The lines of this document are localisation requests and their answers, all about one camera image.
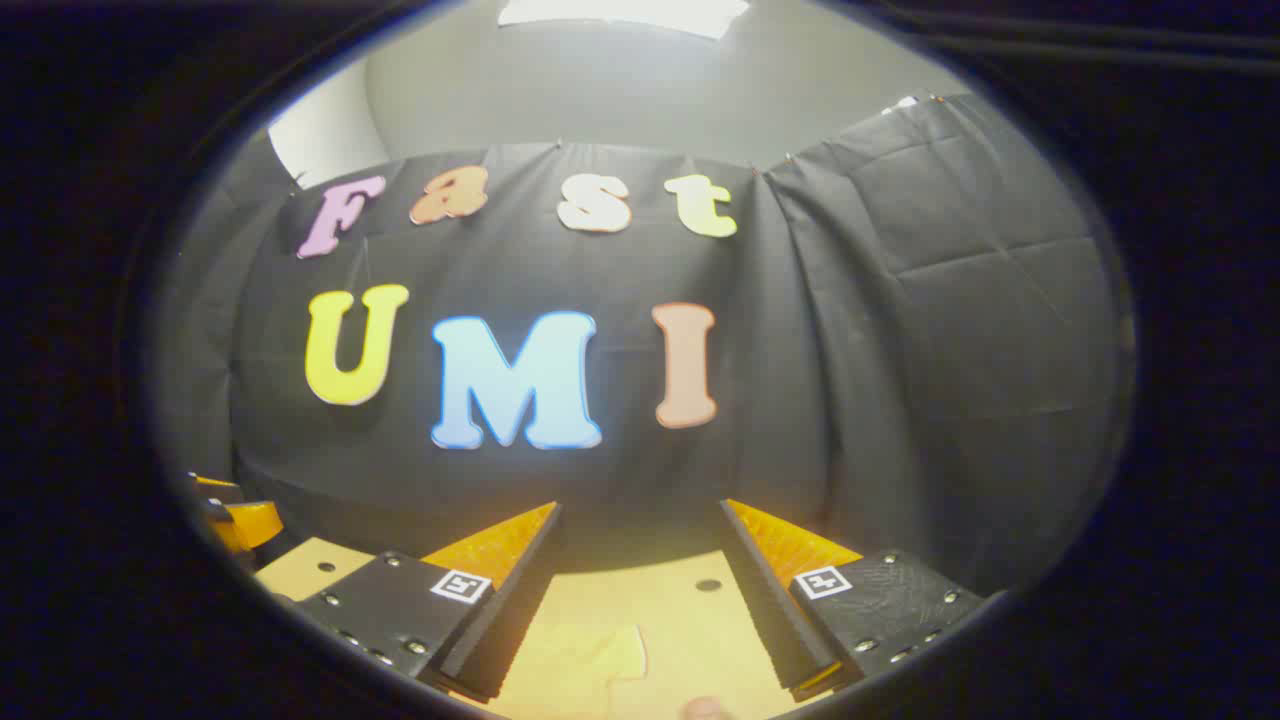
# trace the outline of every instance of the black fabric backdrop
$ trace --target black fabric backdrop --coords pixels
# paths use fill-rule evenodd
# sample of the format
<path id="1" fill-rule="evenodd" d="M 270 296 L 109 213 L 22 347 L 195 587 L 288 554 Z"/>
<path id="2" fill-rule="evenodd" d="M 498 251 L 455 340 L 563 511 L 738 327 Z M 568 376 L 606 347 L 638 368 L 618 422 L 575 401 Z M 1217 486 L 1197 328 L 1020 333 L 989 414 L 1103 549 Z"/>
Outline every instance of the black fabric backdrop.
<path id="1" fill-rule="evenodd" d="M 422 186 L 463 164 L 489 169 L 488 205 L 410 224 Z M 564 228 L 556 205 L 575 173 L 622 178 L 631 225 Z M 691 173 L 731 191 L 718 211 L 737 234 L 680 223 L 662 183 Z M 298 260 L 323 191 L 371 174 L 388 187 L 334 252 Z M 575 550 L 566 570 L 599 569 L 714 547 L 714 501 L 735 497 L 859 551 L 913 551 L 987 593 L 1043 570 L 1102 488 L 1119 340 L 1098 228 L 977 99 L 872 118 L 763 176 L 628 147 L 517 145 L 283 195 L 264 190 L 257 211 L 193 234 L 225 242 L 210 258 L 228 270 L 184 260 L 173 274 L 180 284 L 198 273 L 216 290 L 182 296 L 168 315 L 186 328 L 161 340 L 169 356 L 205 370 L 168 365 L 180 392 L 161 411 L 174 437 L 211 447 L 186 441 L 174 454 L 182 470 L 275 500 L 293 539 L 425 553 L 558 500 Z M 338 352 L 351 368 L 358 297 L 383 283 L 410 290 L 387 382 L 364 405 L 326 405 L 303 374 L 307 304 L 334 290 L 356 296 Z M 718 414 L 682 430 L 654 419 L 664 355 L 649 313 L 673 301 L 717 318 L 708 379 Z M 192 334 L 229 306 L 233 332 Z M 433 325 L 484 318 L 512 359 L 553 310 L 595 319 L 586 386 L 603 442 L 543 451 L 521 436 L 500 447 L 474 413 L 480 448 L 436 447 Z M 221 413 L 191 410 L 224 406 L 225 428 Z"/>

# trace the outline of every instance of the blue letter m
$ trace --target blue letter m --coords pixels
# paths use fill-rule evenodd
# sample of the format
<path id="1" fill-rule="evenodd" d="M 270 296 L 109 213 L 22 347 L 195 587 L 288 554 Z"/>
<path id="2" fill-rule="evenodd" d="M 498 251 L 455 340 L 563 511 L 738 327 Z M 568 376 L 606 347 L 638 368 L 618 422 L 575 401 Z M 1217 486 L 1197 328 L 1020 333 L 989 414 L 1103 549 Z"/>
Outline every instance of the blue letter m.
<path id="1" fill-rule="evenodd" d="M 471 398 L 503 447 L 516 441 L 530 396 L 529 445 L 595 447 L 600 428 L 586 415 L 586 342 L 595 320 L 581 313 L 549 313 L 534 323 L 511 365 L 480 318 L 449 318 L 431 331 L 444 348 L 440 424 L 431 439 L 445 448 L 476 448 L 484 432 L 471 421 Z"/>

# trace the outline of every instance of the letter u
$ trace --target letter u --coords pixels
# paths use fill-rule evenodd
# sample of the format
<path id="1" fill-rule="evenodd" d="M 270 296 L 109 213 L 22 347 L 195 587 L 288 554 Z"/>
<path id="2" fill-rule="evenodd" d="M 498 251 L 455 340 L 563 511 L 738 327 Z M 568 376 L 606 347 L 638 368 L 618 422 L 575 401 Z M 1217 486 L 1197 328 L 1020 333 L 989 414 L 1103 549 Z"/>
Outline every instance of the letter u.
<path id="1" fill-rule="evenodd" d="M 365 291 L 361 301 L 369 307 L 365 347 L 355 370 L 338 369 L 338 336 L 342 316 L 355 302 L 349 292 L 323 292 L 311 300 L 311 332 L 307 334 L 307 384 L 316 397 L 330 405 L 360 405 L 381 389 L 392 354 L 396 310 L 408 301 L 408 288 L 380 284 Z"/>

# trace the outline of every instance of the ceiling light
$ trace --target ceiling light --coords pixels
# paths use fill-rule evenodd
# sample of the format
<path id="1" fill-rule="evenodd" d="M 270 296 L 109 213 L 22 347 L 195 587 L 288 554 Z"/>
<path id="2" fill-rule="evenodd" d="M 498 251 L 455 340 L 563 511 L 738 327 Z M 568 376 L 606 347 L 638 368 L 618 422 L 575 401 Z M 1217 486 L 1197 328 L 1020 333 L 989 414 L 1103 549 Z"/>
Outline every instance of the ceiling light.
<path id="1" fill-rule="evenodd" d="M 746 12 L 742 0 L 511 0 L 498 26 L 541 20 L 617 20 L 643 23 L 719 40 L 733 18 Z"/>

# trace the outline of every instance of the foam letter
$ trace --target foam letter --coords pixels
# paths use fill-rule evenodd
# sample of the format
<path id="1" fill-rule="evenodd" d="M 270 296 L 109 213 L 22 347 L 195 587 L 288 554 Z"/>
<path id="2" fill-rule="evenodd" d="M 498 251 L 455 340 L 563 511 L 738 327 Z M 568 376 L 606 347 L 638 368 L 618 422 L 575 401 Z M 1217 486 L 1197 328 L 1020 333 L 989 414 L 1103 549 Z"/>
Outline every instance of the foam letter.
<path id="1" fill-rule="evenodd" d="M 685 176 L 662 184 L 676 193 L 676 214 L 685 227 L 707 237 L 728 237 L 737 232 L 733 218 L 716 214 L 716 201 L 728 202 L 728 190 L 712 184 L 707 176 Z"/>
<path id="2" fill-rule="evenodd" d="M 618 232 L 631 224 L 631 208 L 622 201 L 627 186 L 608 176 L 571 176 L 561 186 L 564 201 L 556 206 L 564 227 L 575 231 Z"/>
<path id="3" fill-rule="evenodd" d="M 586 414 L 586 342 L 595 320 L 581 313 L 549 313 L 534 323 L 508 365 L 489 325 L 480 318 L 449 318 L 431 331 L 444 351 L 440 423 L 431 439 L 444 448 L 480 447 L 483 430 L 471 421 L 471 398 L 503 447 L 516 439 L 530 398 L 529 445 L 543 448 L 595 447 L 600 428 Z"/>
<path id="4" fill-rule="evenodd" d="M 415 225 L 421 225 L 444 218 L 466 218 L 484 208 L 489 200 L 484 193 L 484 183 L 488 181 L 489 170 L 480 165 L 463 165 L 440 173 L 426 183 L 422 190 L 426 195 L 413 204 L 408 219 Z"/>
<path id="5" fill-rule="evenodd" d="M 311 224 L 307 241 L 298 247 L 298 258 L 328 255 L 338 247 L 338 231 L 349 231 L 360 218 L 365 202 L 381 195 L 387 178 L 374 176 L 362 181 L 335 184 L 324 191 L 324 205 Z"/>
<path id="6" fill-rule="evenodd" d="M 387 380 L 387 364 L 392 352 L 392 329 L 396 310 L 408 300 L 408 288 L 380 284 L 365 291 L 362 301 L 369 307 L 365 323 L 365 348 L 355 370 L 338 369 L 338 333 L 342 316 L 355 299 L 349 292 L 321 292 L 311 300 L 311 332 L 307 334 L 307 384 L 316 397 L 330 405 L 360 405 L 378 395 Z"/>
<path id="7" fill-rule="evenodd" d="M 658 424 L 692 428 L 716 416 L 707 395 L 707 333 L 716 315 L 701 305 L 668 302 L 653 309 L 653 322 L 667 341 L 667 395 L 658 405 Z"/>

